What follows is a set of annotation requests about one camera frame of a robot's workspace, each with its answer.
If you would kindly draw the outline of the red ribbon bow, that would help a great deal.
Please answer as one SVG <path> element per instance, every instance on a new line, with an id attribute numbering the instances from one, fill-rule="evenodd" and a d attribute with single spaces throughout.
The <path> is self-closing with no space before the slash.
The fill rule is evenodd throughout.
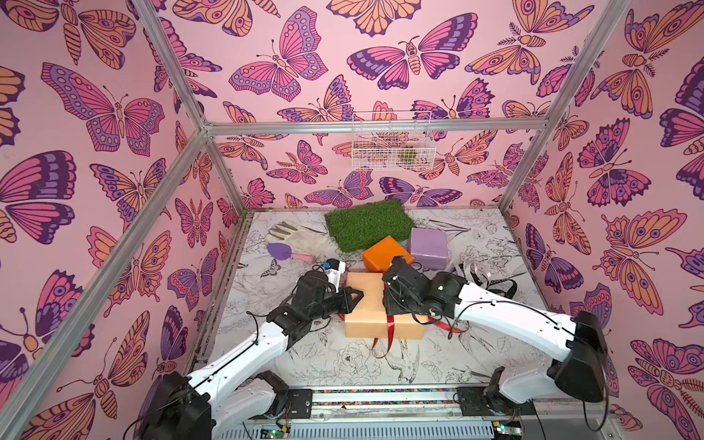
<path id="1" fill-rule="evenodd" d="M 345 323 L 347 338 L 371 339 L 370 354 L 375 359 L 386 358 L 392 350 L 393 343 L 397 340 L 421 340 L 425 337 L 425 330 L 436 326 L 454 337 L 465 333 L 452 327 L 447 321 L 428 319 L 425 316 L 415 315 L 374 315 L 372 318 L 355 318 L 352 315 L 338 315 Z"/>

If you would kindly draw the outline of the orange gift box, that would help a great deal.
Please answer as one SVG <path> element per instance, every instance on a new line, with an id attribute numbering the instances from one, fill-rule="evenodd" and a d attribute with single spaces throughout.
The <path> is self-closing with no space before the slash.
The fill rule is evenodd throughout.
<path id="1" fill-rule="evenodd" d="M 392 236 L 387 236 L 381 241 L 365 250 L 362 254 L 364 267 L 369 272 L 385 272 L 392 265 L 396 257 L 403 257 L 408 264 L 414 263 L 414 257 L 398 243 Z"/>

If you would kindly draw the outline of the large tan gift box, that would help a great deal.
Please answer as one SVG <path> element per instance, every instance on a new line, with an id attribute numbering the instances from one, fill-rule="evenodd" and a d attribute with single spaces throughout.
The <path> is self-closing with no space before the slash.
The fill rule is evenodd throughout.
<path id="1" fill-rule="evenodd" d="M 346 275 L 346 286 L 364 293 L 352 313 L 357 318 L 372 318 L 374 315 L 387 315 L 383 305 L 384 283 L 382 274 L 377 272 L 350 272 Z"/>

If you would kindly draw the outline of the lilac gift box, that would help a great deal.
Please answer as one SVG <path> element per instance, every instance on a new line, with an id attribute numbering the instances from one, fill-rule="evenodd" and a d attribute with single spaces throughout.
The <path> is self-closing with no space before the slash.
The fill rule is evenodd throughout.
<path id="1" fill-rule="evenodd" d="M 442 230 L 415 227 L 408 240 L 408 252 L 424 269 L 444 271 L 448 264 L 447 235 Z"/>

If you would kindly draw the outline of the white satin ribbon bow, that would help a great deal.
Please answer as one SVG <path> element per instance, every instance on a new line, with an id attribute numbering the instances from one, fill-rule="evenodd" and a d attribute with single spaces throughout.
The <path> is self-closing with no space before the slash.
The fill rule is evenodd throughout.
<path id="1" fill-rule="evenodd" d="M 491 273 L 472 258 L 463 258 L 460 271 L 468 281 L 484 289 L 488 289 L 491 285 Z"/>

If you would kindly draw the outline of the black lettered ribbon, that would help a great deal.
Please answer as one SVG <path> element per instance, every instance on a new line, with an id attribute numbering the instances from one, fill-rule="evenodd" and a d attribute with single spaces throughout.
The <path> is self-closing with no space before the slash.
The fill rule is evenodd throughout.
<path id="1" fill-rule="evenodd" d="M 505 299 L 513 300 L 518 293 L 518 283 L 513 278 L 488 280 L 485 289 Z"/>

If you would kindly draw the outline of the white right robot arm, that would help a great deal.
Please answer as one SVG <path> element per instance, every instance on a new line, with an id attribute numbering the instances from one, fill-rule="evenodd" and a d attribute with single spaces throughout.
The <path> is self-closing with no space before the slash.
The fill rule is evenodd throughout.
<path id="1" fill-rule="evenodd" d="M 608 397 L 608 347 L 593 313 L 543 311 L 490 291 L 486 284 L 447 271 L 428 278 L 402 257 L 382 275 L 383 304 L 390 316 L 464 321 L 518 339 L 540 350 L 541 360 L 521 368 L 499 367 L 483 391 L 495 412 L 557 395 L 584 403 Z"/>

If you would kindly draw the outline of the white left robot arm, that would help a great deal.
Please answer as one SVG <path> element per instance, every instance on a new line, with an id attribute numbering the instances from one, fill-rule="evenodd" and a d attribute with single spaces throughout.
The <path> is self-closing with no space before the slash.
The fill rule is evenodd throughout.
<path id="1" fill-rule="evenodd" d="M 354 310 L 364 294 L 344 286 L 346 271 L 339 260 L 314 267 L 245 341 L 185 376 L 163 376 L 128 432 L 136 439 L 214 439 L 252 417 L 284 418 L 293 406 L 290 387 L 265 366 L 312 333 L 316 320 Z"/>

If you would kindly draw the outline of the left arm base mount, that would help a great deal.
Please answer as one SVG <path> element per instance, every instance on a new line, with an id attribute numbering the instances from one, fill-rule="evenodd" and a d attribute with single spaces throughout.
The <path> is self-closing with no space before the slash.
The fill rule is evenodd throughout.
<path id="1" fill-rule="evenodd" d="M 244 420 L 265 419 L 310 419 L 313 411 L 313 391 L 293 389 L 275 392 L 271 389 L 253 392 L 242 403 L 240 415 Z"/>

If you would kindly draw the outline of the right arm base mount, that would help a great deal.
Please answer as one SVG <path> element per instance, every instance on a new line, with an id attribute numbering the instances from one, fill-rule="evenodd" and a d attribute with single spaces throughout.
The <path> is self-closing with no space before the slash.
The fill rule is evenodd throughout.
<path id="1" fill-rule="evenodd" d="M 453 400 L 459 405 L 463 416 L 536 415 L 535 405 L 530 401 L 514 403 L 500 393 L 499 379 L 505 368 L 497 368 L 488 385 L 467 385 L 456 388 Z"/>

